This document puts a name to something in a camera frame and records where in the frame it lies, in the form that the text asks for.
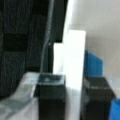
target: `white wall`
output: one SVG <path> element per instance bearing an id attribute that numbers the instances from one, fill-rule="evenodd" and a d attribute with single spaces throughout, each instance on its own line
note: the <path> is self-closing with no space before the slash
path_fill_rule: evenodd
<path id="1" fill-rule="evenodd" d="M 104 62 L 104 75 L 120 77 L 120 0 L 69 0 L 69 29 L 87 31 L 86 49 Z"/>

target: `gray surface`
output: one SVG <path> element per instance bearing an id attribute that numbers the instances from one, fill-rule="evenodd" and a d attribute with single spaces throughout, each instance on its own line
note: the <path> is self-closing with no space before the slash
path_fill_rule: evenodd
<path id="1" fill-rule="evenodd" d="M 38 101 L 30 97 L 38 76 L 37 73 L 24 75 L 16 92 L 0 102 L 0 120 L 38 120 Z"/>
<path id="2" fill-rule="evenodd" d="M 87 32 L 86 49 L 104 63 L 104 76 L 120 77 L 120 0 L 69 0 L 65 24 Z"/>

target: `black object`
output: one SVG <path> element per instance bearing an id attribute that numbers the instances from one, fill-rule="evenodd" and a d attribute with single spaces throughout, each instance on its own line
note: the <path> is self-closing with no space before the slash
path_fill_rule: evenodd
<path id="1" fill-rule="evenodd" d="M 41 100 L 65 100 L 65 76 L 40 74 L 35 96 Z"/>
<path id="2" fill-rule="evenodd" d="M 108 120 L 111 100 L 115 97 L 105 77 L 86 77 L 88 102 L 84 103 L 83 120 Z"/>
<path id="3" fill-rule="evenodd" d="M 39 98 L 40 120 L 64 120 L 65 76 L 40 74 L 34 96 Z"/>
<path id="4" fill-rule="evenodd" d="M 15 91 L 27 71 L 41 71 L 41 75 L 44 73 L 50 78 L 54 77 L 48 72 L 52 73 L 53 44 L 62 42 L 67 0 L 1 1 L 0 97 L 5 98 Z M 64 84 L 53 88 L 50 85 L 48 94 L 48 86 L 43 85 L 46 82 L 44 78 L 40 78 L 39 82 L 41 93 L 37 97 L 41 96 L 40 119 L 62 120 Z"/>

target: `white panel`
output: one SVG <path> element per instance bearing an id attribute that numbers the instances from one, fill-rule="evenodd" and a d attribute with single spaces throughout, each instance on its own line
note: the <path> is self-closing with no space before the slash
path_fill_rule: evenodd
<path id="1" fill-rule="evenodd" d="M 54 65 L 53 65 L 53 74 L 62 74 L 63 73 L 63 53 L 64 45 L 61 43 L 54 44 Z"/>
<path id="2" fill-rule="evenodd" d="M 65 120 L 80 119 L 85 36 L 85 31 L 70 30 L 64 41 L 63 73 L 67 88 Z"/>

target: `blue wall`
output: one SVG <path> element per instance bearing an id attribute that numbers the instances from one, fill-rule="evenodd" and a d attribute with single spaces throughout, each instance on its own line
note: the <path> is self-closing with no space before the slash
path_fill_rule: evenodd
<path id="1" fill-rule="evenodd" d="M 85 51 L 84 76 L 102 76 L 103 61 L 95 55 Z"/>

